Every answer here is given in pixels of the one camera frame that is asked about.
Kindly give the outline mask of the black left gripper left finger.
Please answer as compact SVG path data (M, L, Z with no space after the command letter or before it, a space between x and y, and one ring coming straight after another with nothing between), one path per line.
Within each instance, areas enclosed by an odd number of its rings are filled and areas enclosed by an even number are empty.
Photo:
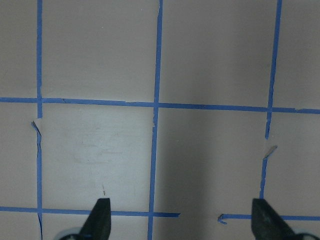
M111 201L109 198L99 198L79 235L81 240L108 240L111 234L111 226Z

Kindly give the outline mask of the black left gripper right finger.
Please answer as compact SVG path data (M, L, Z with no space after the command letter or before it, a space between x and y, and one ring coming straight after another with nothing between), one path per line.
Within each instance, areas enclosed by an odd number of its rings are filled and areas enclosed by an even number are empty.
M252 200L251 231L256 240L284 240L295 235L292 228L261 198Z

